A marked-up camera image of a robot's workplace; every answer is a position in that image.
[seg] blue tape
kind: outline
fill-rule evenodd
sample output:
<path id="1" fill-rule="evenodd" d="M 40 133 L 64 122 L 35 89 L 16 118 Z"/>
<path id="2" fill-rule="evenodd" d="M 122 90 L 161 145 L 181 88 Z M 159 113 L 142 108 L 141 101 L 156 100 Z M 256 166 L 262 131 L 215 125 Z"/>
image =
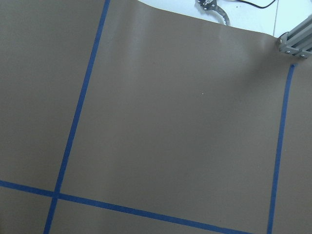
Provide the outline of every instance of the blue tape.
<path id="1" fill-rule="evenodd" d="M 38 194 L 38 195 L 42 195 L 42 196 L 48 196 L 48 197 L 53 196 L 52 191 L 37 189 L 34 187 L 29 187 L 29 186 L 25 186 L 25 185 L 16 184 L 16 183 L 11 183 L 11 182 L 7 182 L 7 181 L 3 181 L 3 180 L 0 180 L 0 186 L 5 187 L 5 188 L 9 188 L 9 189 L 15 189 L 15 190 L 27 192 L 27 193 Z"/>
<path id="2" fill-rule="evenodd" d="M 76 202 L 76 203 L 80 203 L 80 204 L 84 204 L 84 205 L 104 208 L 107 210 L 118 211 L 118 212 L 127 213 L 127 214 L 131 214 L 131 215 L 137 215 L 137 216 L 141 216 L 141 217 L 157 219 L 157 220 L 161 220 L 161 221 L 165 221 L 165 222 L 181 224 L 184 226 L 204 229 L 204 230 L 218 232 L 218 233 L 250 234 L 247 232 L 237 231 L 237 230 L 228 229 L 228 228 L 221 228 L 221 227 L 217 227 L 217 226 L 210 225 L 210 224 L 190 221 L 190 220 L 186 220 L 186 219 L 182 219 L 182 218 L 176 218 L 176 217 L 167 216 L 167 215 L 163 215 L 163 214 L 156 214 L 156 213 L 152 213 L 152 212 L 148 212 L 148 211 L 137 210 L 137 209 L 133 209 L 133 208 L 129 208 L 129 207 L 114 205 L 114 204 L 101 202 L 101 201 L 90 200 L 90 199 L 77 197 L 77 196 L 59 194 L 59 199 L 71 201 L 71 202 Z"/>
<path id="3" fill-rule="evenodd" d="M 50 229 L 51 229 L 51 224 L 52 224 L 52 221 L 53 221 L 54 212 L 55 212 L 56 205 L 57 205 L 57 202 L 58 202 L 58 196 L 59 196 L 60 189 L 62 187 L 62 183 L 63 183 L 63 180 L 64 180 L 64 175 L 65 175 L 65 171 L 66 171 L 66 167 L 67 167 L 70 151 L 72 149 L 72 145 L 73 145 L 73 141 L 74 141 L 74 138 L 75 138 L 76 129 L 77 129 L 78 122 L 79 122 L 80 113 L 81 113 L 83 102 L 84 102 L 84 99 L 85 99 L 85 96 L 86 96 L 86 92 L 87 92 L 90 76 L 91 76 L 91 73 L 92 73 L 94 61 L 95 61 L 95 58 L 96 58 L 96 55 L 97 55 L 98 45 L 99 45 L 99 41 L 100 41 L 101 34 L 102 34 L 102 31 L 103 31 L 103 27 L 104 27 L 104 23 L 105 23 L 107 11 L 108 11 L 109 3 L 110 3 L 110 0 L 105 0 L 104 6 L 103 6 L 103 10 L 102 10 L 102 14 L 101 14 L 101 17 L 100 17 L 100 20 L 99 20 L 96 37 L 94 39 L 94 43 L 93 43 L 93 47 L 92 47 L 92 51 L 91 51 L 88 67 L 87 67 L 87 70 L 86 70 L 86 74 L 84 76 L 82 88 L 81 88 L 79 99 L 78 99 L 78 103 L 77 103 L 77 106 L 76 106 L 76 111 L 75 111 L 73 123 L 72 123 L 71 129 L 70 129 L 70 133 L 69 133 L 69 136 L 68 136 L 68 139 L 67 139 L 67 143 L 66 143 L 65 152 L 64 152 L 64 155 L 63 155 L 62 164 L 60 166 L 60 170 L 59 170 L 59 173 L 58 173 L 58 179 L 57 179 L 57 182 L 56 182 L 56 185 L 55 185 L 53 199 L 51 201 L 48 217 L 47 217 L 47 220 L 46 220 L 46 223 L 45 223 L 44 232 L 43 232 L 44 234 L 48 234 L 50 232 Z"/>
<path id="4" fill-rule="evenodd" d="M 288 75 L 287 75 L 286 85 L 285 85 L 282 114 L 281 114 L 281 120 L 280 120 L 280 125 L 279 125 L 279 133 L 278 133 L 277 148 L 276 148 L 276 157 L 275 157 L 275 166 L 274 166 L 274 175 L 273 175 L 273 183 L 272 183 L 271 203 L 270 203 L 267 234 L 272 234 L 272 230 L 273 230 L 278 175 L 279 175 L 279 167 L 281 163 L 283 138 L 284 138 L 285 124 L 286 124 L 287 104 L 288 104 L 289 92 L 290 92 L 292 78 L 293 78 L 293 72 L 294 72 L 296 65 L 297 64 L 292 64 L 290 66 Z"/>

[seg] white surface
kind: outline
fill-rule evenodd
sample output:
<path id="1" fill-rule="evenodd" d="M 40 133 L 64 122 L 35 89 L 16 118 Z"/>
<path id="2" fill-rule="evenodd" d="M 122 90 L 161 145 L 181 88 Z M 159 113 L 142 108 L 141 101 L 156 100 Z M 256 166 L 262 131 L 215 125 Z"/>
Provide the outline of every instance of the white surface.
<path id="1" fill-rule="evenodd" d="M 197 0 L 139 0 L 155 8 L 212 22 L 223 23 L 214 11 L 205 12 Z M 260 6 L 271 0 L 250 0 Z M 231 26 L 275 37 L 292 30 L 312 13 L 312 0 L 277 0 L 266 9 L 258 9 L 234 0 L 218 0 L 218 5 L 228 14 Z"/>

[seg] metal device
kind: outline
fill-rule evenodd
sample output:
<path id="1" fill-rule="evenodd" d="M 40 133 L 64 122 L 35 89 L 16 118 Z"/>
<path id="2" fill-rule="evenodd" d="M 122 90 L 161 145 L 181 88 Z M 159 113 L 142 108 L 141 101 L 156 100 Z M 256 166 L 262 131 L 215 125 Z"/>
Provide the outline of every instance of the metal device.
<path id="1" fill-rule="evenodd" d="M 279 39 L 279 51 L 301 58 L 312 55 L 312 15 L 305 21 L 284 33 Z"/>
<path id="2" fill-rule="evenodd" d="M 216 11 L 224 18 L 225 25 L 230 26 L 231 23 L 228 15 L 221 7 L 217 5 L 216 1 L 217 0 L 198 0 L 198 3 L 202 8 L 204 8 L 205 11 Z"/>

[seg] wire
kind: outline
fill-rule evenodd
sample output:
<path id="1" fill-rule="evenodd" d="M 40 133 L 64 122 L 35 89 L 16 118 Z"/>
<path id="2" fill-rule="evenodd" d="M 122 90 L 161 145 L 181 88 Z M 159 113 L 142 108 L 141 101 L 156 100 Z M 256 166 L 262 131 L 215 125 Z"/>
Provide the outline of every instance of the wire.
<path id="1" fill-rule="evenodd" d="M 243 0 L 235 0 L 235 1 L 242 2 L 242 3 L 246 3 L 246 4 L 249 4 L 249 5 L 254 6 L 254 7 L 256 7 L 256 8 L 264 9 L 264 8 L 267 8 L 267 7 L 271 6 L 276 0 L 273 0 L 273 1 L 272 1 L 269 5 L 267 5 L 267 6 L 258 6 L 258 5 L 254 4 L 254 3 L 252 3 L 252 2 L 243 1 Z"/>

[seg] blue tape line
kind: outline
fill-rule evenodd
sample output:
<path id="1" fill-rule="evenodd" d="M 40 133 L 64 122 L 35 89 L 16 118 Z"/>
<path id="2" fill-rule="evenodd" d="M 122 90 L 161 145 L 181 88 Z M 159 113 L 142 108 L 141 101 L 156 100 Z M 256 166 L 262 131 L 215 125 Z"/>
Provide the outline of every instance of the blue tape line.
<path id="1" fill-rule="evenodd" d="M 0 180 L 0 186 L 5 187 L 5 188 L 9 188 L 9 189 L 15 189 L 15 190 L 23 191 L 23 192 L 28 192 L 28 193 L 32 193 L 32 194 L 38 194 L 38 195 L 42 195 L 42 196 L 53 197 L 52 191 L 37 189 L 34 187 L 29 187 L 29 186 L 25 186 L 25 185 L 16 184 L 16 183 L 11 183 L 11 182 L 7 182 L 7 181 L 3 181 L 3 180 Z"/>
<path id="2" fill-rule="evenodd" d="M 279 175 L 279 167 L 281 163 L 283 138 L 284 138 L 285 123 L 286 123 L 287 104 L 288 104 L 291 83 L 292 83 L 293 72 L 294 72 L 296 65 L 297 64 L 292 64 L 290 66 L 289 72 L 287 75 L 286 85 L 285 85 L 282 114 L 281 114 L 281 120 L 280 120 L 280 125 L 279 125 L 279 133 L 278 133 L 277 148 L 276 148 L 276 157 L 275 157 L 275 166 L 274 166 L 274 175 L 273 175 L 273 183 L 272 183 L 272 193 L 271 193 L 271 203 L 270 203 L 267 234 L 272 234 L 272 229 L 273 229 L 276 193 L 277 193 L 277 185 L 278 185 L 278 175 Z"/>
<path id="3" fill-rule="evenodd" d="M 59 196 L 60 189 L 62 187 L 62 183 L 63 183 L 63 180 L 64 180 L 64 175 L 65 175 L 65 171 L 66 171 L 66 167 L 67 167 L 70 151 L 72 149 L 72 145 L 73 145 L 73 141 L 74 141 L 74 138 L 75 138 L 76 129 L 77 129 L 77 126 L 78 126 L 80 113 L 81 113 L 81 110 L 82 110 L 84 98 L 86 96 L 86 92 L 87 92 L 90 76 L 91 76 L 91 73 L 92 73 L 94 61 L 95 61 L 95 58 L 96 58 L 96 55 L 97 55 L 98 45 L 99 45 L 99 41 L 100 41 L 101 34 L 102 34 L 102 31 L 103 31 L 103 27 L 104 27 L 104 23 L 105 23 L 107 11 L 108 11 L 109 3 L 110 3 L 110 0 L 105 0 L 104 6 L 103 6 L 103 10 L 102 10 L 102 14 L 101 14 L 101 17 L 100 17 L 100 20 L 99 20 L 99 24 L 98 24 L 98 27 L 97 27 L 97 33 L 96 33 L 96 37 L 94 39 L 94 43 L 93 43 L 93 47 L 92 47 L 92 51 L 91 51 L 88 67 L 87 67 L 87 70 L 86 70 L 86 74 L 84 76 L 82 88 L 81 88 L 79 99 L 78 99 L 78 103 L 77 103 L 77 106 L 76 106 L 76 111 L 75 111 L 73 123 L 72 123 L 71 129 L 70 129 L 70 133 L 69 133 L 69 136 L 68 136 L 68 139 L 67 139 L 67 143 L 66 143 L 66 147 L 65 147 L 65 152 L 64 152 L 62 164 L 60 166 L 60 170 L 59 170 L 59 173 L 58 173 L 58 179 L 57 179 L 57 182 L 56 182 L 56 185 L 55 185 L 54 196 L 53 196 L 53 199 L 51 201 L 48 217 L 47 217 L 47 220 L 46 220 L 46 223 L 45 223 L 44 232 L 43 232 L 44 234 L 48 234 L 50 232 L 50 229 L 51 229 L 51 224 L 52 224 L 52 221 L 53 221 L 54 212 L 55 212 L 56 205 L 57 205 L 57 202 L 58 202 L 58 196 Z"/>
<path id="4" fill-rule="evenodd" d="M 85 205 L 89 205 L 89 206 L 104 208 L 107 210 L 118 211 L 118 212 L 127 213 L 127 214 L 131 214 L 131 215 L 137 215 L 137 216 L 141 216 L 141 217 L 147 217 L 147 218 L 157 219 L 157 220 L 161 220 L 161 221 L 181 224 L 184 226 L 204 229 L 204 230 L 218 232 L 218 233 L 250 234 L 247 232 L 237 231 L 237 230 L 228 229 L 228 228 L 221 228 L 221 227 L 217 227 L 217 226 L 210 225 L 210 224 L 190 221 L 190 220 L 186 220 L 186 219 L 182 219 L 182 218 L 176 218 L 176 217 L 167 216 L 167 215 L 163 215 L 163 214 L 156 214 L 156 213 L 152 213 L 152 212 L 148 212 L 148 211 L 137 210 L 137 209 L 133 209 L 133 208 L 129 208 L 129 207 L 114 205 L 114 204 L 101 202 L 101 201 L 90 200 L 90 199 L 77 197 L 77 196 L 59 194 L 59 199 L 71 201 L 71 202 L 76 202 L 76 203 L 80 203 L 80 204 L 85 204 Z"/>

